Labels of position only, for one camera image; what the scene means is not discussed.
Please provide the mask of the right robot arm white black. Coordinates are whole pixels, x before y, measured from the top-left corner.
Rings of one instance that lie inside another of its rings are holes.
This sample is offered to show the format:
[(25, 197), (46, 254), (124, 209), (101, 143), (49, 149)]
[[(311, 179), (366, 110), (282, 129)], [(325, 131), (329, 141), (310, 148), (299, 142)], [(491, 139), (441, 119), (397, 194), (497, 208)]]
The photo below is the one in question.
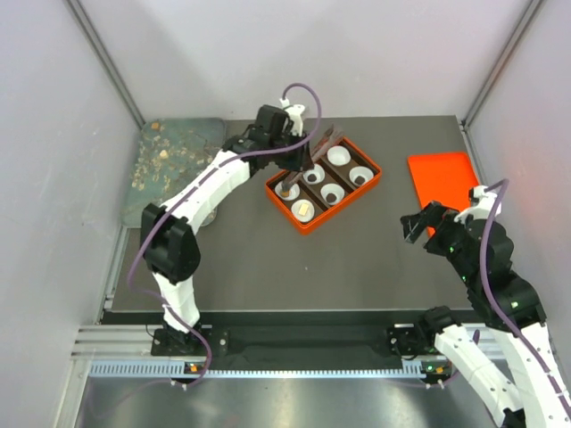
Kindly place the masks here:
[(481, 202), (461, 213), (430, 202), (400, 222), (407, 243), (433, 229), (425, 250), (451, 264), (511, 376), (445, 306), (427, 310), (415, 322), (413, 350), (444, 355), (499, 427), (568, 427), (570, 393), (550, 346), (547, 317), (537, 291), (512, 266), (514, 243), (495, 219), (500, 211), (500, 202)]

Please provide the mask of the metal tongs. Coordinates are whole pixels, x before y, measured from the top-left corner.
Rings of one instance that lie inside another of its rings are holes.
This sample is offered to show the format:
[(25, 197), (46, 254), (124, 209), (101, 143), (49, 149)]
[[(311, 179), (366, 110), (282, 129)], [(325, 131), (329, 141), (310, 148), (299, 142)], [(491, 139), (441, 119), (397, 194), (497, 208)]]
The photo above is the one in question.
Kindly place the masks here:
[(286, 182), (297, 183), (302, 178), (304, 172), (311, 169), (314, 164), (326, 155), (329, 148), (340, 144), (343, 137), (344, 131), (336, 125), (331, 125), (317, 144), (310, 150), (310, 165), (301, 172), (290, 172), (284, 180)]

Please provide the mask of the orange box lid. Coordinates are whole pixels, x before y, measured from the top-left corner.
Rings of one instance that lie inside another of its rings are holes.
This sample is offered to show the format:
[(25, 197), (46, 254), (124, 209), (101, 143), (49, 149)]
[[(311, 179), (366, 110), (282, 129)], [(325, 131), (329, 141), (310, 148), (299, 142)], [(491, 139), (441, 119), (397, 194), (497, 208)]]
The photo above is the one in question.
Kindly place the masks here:
[[(480, 185), (463, 152), (411, 155), (408, 164), (421, 209), (435, 201), (457, 215), (470, 206), (468, 191)], [(434, 228), (427, 233), (431, 237)]]

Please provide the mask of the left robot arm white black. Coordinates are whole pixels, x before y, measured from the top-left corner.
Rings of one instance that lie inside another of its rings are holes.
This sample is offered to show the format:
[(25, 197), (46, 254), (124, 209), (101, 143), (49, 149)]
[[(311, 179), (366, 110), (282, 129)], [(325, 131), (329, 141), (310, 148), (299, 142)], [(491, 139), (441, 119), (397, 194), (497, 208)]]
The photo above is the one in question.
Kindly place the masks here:
[(308, 166), (310, 139), (303, 129), (304, 113), (303, 105), (286, 99), (278, 107), (260, 107), (255, 121), (242, 134), (231, 136), (183, 191), (144, 208), (142, 257), (160, 288), (164, 334), (181, 352), (197, 351), (203, 340), (195, 326), (200, 312), (193, 286), (201, 261), (198, 230), (228, 195), (270, 163), (290, 171)]

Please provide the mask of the cream white chocolate bar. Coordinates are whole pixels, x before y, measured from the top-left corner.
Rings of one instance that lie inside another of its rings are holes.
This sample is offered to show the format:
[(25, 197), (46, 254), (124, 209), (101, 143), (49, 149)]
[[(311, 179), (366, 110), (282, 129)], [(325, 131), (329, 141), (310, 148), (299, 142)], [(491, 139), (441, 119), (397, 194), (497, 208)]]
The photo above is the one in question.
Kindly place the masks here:
[(298, 210), (298, 214), (300, 216), (306, 216), (309, 210), (310, 210), (310, 205), (307, 203), (304, 203), (300, 206), (300, 208)]

